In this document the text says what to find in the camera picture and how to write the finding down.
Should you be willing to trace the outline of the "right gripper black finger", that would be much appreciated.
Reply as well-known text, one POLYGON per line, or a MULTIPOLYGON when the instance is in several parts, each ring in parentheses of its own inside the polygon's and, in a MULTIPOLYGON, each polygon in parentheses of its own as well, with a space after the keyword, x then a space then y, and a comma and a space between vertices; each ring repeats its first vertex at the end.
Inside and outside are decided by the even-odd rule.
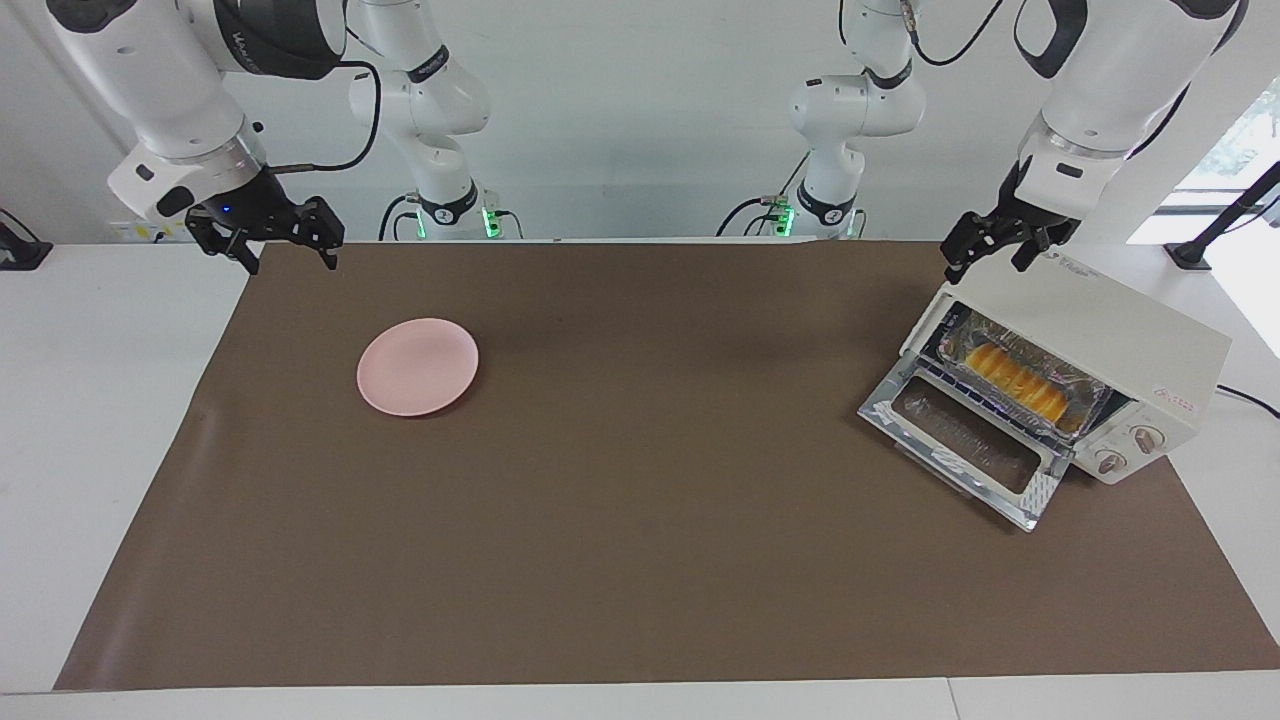
POLYGON ((315 250, 326 269, 338 268, 346 227, 324 197, 311 197, 300 205, 300 242, 315 250))
POLYGON ((195 241, 207 256, 227 258, 238 263, 250 275, 257 275, 259 256, 248 247, 241 232, 223 234, 216 228, 196 228, 195 241))

